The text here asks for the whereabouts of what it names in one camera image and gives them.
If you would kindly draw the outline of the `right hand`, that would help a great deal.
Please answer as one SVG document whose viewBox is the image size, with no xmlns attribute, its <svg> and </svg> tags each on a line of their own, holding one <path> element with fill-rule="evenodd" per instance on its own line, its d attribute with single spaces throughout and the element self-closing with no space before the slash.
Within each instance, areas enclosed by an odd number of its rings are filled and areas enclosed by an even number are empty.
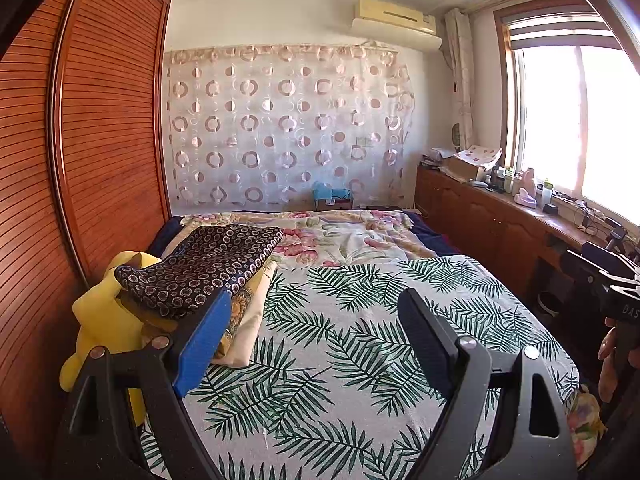
<svg viewBox="0 0 640 480">
<path fill-rule="evenodd" d="M 606 318 L 604 324 L 608 328 L 608 333 L 604 336 L 598 352 L 598 360 L 602 363 L 598 393 L 600 400 L 603 403 L 608 403 L 612 400 L 618 383 L 615 370 L 617 332 L 615 328 L 616 322 L 612 318 Z"/>
</svg>

